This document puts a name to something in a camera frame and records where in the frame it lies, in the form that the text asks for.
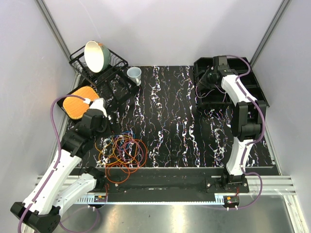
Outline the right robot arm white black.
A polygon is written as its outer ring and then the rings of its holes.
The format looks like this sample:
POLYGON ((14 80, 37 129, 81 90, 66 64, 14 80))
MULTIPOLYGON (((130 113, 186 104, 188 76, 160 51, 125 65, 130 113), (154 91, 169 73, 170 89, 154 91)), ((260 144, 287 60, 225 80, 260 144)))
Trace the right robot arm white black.
POLYGON ((247 187, 246 163, 252 146, 264 136, 267 105, 265 101, 255 98, 241 82, 241 77, 251 71, 249 63, 240 57, 239 59, 246 64, 247 71, 238 74, 230 68, 227 58, 227 55, 213 57, 213 69, 203 78, 209 84, 220 84, 234 104, 231 120, 234 140, 231 155, 221 178, 215 182, 217 188, 229 193, 247 187))

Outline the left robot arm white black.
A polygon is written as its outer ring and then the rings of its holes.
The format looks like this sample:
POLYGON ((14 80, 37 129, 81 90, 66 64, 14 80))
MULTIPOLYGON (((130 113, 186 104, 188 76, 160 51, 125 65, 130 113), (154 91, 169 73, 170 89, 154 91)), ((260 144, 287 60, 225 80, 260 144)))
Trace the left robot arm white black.
POLYGON ((92 105, 74 129, 57 138, 57 153, 41 181, 24 201, 14 202, 10 209, 19 219, 18 232, 25 224, 39 233, 51 233, 80 197, 89 191, 104 189, 104 173, 91 166, 73 184, 60 191, 69 174, 92 148, 95 135, 106 131, 108 124, 105 108, 92 105))

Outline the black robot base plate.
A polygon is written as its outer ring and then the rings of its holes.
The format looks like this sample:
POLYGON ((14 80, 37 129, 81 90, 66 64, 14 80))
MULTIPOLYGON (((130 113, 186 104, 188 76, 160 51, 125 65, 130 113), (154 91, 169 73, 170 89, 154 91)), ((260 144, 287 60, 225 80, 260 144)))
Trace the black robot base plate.
POLYGON ((249 192, 244 176, 226 183, 230 177, 223 168, 140 168, 131 175, 114 168, 110 173, 111 178, 105 180, 109 204, 212 203, 217 194, 249 192))

